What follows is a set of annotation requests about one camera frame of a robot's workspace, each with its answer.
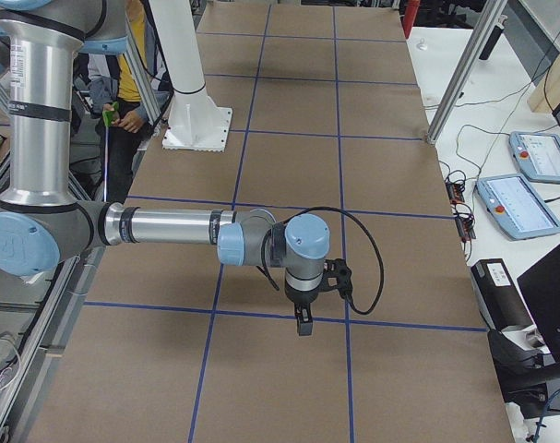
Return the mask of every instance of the black box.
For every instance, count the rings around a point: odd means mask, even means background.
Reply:
[[[501,258],[478,261],[471,268],[479,307],[489,327],[504,332],[532,325],[528,309],[519,296]]]

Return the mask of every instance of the robotic arm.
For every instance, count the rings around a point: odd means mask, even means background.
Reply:
[[[193,29],[189,3],[180,4],[181,26]],[[276,223],[266,210],[142,210],[75,200],[67,192],[72,62],[83,43],[105,54],[125,50],[124,0],[0,0],[0,6],[0,25],[11,37],[12,143],[11,182],[0,196],[1,269],[31,275],[101,245],[215,245],[221,263],[260,266],[270,281],[268,267],[286,269],[285,293],[300,335],[312,333],[310,304],[319,292],[351,295],[344,261],[325,261],[329,230],[315,215]]]

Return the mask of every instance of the red object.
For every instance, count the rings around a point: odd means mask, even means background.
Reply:
[[[405,17],[402,20],[402,30],[405,33],[405,39],[408,39],[409,35],[411,34],[412,25],[415,24],[417,11],[419,10],[420,4],[421,0],[409,0],[409,3],[407,3],[407,8],[405,9]]]

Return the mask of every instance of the person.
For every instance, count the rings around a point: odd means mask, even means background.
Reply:
[[[166,66],[159,51],[158,37],[149,9],[140,0],[126,0],[125,11],[137,43],[144,67],[149,71],[151,87],[162,108],[170,95],[170,82]],[[118,102],[109,128],[107,200],[123,203],[132,185],[132,164],[140,143],[151,135],[147,110],[124,55],[89,55],[89,96],[93,112],[113,111]],[[101,176],[104,172],[105,124],[100,118],[95,126],[100,136]]]

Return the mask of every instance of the white and blue device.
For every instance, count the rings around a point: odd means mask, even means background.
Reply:
[[[560,137],[512,132],[509,146],[519,169],[533,182],[560,184]]]
[[[560,221],[522,174],[481,178],[476,190],[494,220],[512,239],[560,233]]]

